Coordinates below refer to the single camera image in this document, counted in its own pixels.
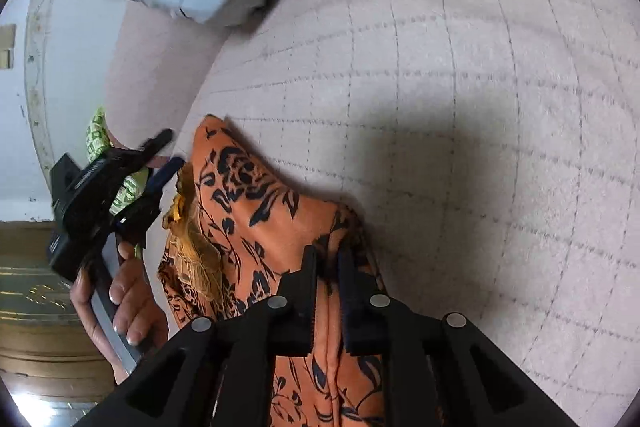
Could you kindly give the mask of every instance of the hand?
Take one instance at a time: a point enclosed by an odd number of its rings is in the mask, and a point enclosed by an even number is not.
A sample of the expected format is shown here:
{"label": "hand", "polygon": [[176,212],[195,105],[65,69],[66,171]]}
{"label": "hand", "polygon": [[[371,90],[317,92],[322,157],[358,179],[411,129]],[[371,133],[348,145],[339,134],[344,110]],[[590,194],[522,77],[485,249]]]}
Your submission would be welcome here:
{"label": "hand", "polygon": [[[119,305],[113,317],[113,328],[118,333],[126,333],[127,342],[132,346],[139,344],[149,334],[154,345],[161,347],[169,331],[166,315],[154,301],[151,286],[145,282],[143,262],[135,258],[134,247],[129,243],[122,242],[118,252],[125,261],[109,289],[111,301]],[[91,309],[93,290],[89,274],[85,269],[80,269],[71,287],[71,302],[89,338],[111,363],[116,383],[120,383],[127,378],[127,373]]]}

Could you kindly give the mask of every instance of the green fabric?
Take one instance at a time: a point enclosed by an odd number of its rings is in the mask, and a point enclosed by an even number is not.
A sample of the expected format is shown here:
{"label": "green fabric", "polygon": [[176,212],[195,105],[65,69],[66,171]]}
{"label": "green fabric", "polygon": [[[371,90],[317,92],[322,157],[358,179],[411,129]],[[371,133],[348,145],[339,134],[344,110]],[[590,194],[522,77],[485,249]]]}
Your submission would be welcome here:
{"label": "green fabric", "polygon": [[[100,107],[95,113],[95,116],[91,119],[89,129],[87,129],[86,133],[86,150],[89,162],[94,161],[98,156],[111,147],[111,142],[104,122],[104,109]],[[118,195],[115,200],[113,200],[113,204],[110,208],[111,214],[117,214],[142,195],[142,192],[145,190],[146,179],[148,176],[149,169],[146,167],[135,174],[127,176],[122,187],[118,191]]]}

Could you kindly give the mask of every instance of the orange cloth with black flowers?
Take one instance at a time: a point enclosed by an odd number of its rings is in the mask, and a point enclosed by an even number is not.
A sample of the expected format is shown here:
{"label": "orange cloth with black flowers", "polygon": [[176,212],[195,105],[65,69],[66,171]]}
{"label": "orange cloth with black flowers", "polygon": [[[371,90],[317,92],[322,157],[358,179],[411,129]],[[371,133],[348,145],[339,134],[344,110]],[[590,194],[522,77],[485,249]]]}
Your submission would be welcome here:
{"label": "orange cloth with black flowers", "polygon": [[[378,275],[350,209],[284,185],[222,120],[208,116],[200,124],[191,166],[194,197],[185,212],[207,248],[194,241],[198,259],[185,259],[170,234],[158,269],[180,327],[201,315],[236,317],[276,293],[281,275],[300,269],[305,245],[316,245],[330,267],[340,242],[351,241],[359,269]],[[276,359],[271,424],[381,426],[380,358],[343,351],[337,282],[319,277],[317,292],[313,352],[306,358]]]}

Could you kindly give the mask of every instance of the silver screw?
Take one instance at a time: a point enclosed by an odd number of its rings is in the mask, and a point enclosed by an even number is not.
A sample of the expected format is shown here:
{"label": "silver screw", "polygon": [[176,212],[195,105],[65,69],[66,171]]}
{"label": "silver screw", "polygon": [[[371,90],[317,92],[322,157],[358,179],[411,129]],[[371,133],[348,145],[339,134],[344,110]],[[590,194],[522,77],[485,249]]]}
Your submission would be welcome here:
{"label": "silver screw", "polygon": [[197,319],[194,319],[193,322],[191,323],[191,329],[193,331],[197,331],[198,333],[207,331],[210,327],[211,327],[211,320],[208,319],[207,317],[198,317]]}
{"label": "silver screw", "polygon": [[273,297],[269,297],[267,304],[272,310],[284,308],[284,306],[287,305],[287,298],[283,295],[274,295]]}
{"label": "silver screw", "polygon": [[383,293],[376,293],[375,295],[371,296],[369,302],[376,308],[386,308],[387,306],[389,306],[391,300]]}
{"label": "silver screw", "polygon": [[462,313],[450,313],[447,315],[447,324],[452,328],[464,328],[466,317]]}

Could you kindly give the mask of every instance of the orange fabric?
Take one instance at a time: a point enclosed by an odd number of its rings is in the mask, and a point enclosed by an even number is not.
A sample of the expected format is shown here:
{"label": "orange fabric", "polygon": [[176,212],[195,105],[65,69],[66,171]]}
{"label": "orange fabric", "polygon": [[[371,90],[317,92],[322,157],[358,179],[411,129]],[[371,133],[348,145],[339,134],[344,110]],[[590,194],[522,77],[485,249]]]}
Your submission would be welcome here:
{"label": "orange fabric", "polygon": [[195,133],[191,163],[196,197],[190,219],[218,253],[222,311],[178,276],[179,253],[170,238],[158,277],[178,325],[200,315],[223,320],[242,314],[276,293],[281,274],[300,269],[305,245],[314,244],[325,267],[318,279],[314,349],[304,359],[276,359],[272,425],[381,426],[380,358],[351,357],[342,350],[340,300],[330,276],[343,239],[351,241],[359,269],[379,275],[357,216],[342,204],[308,198],[284,185],[213,116]]}

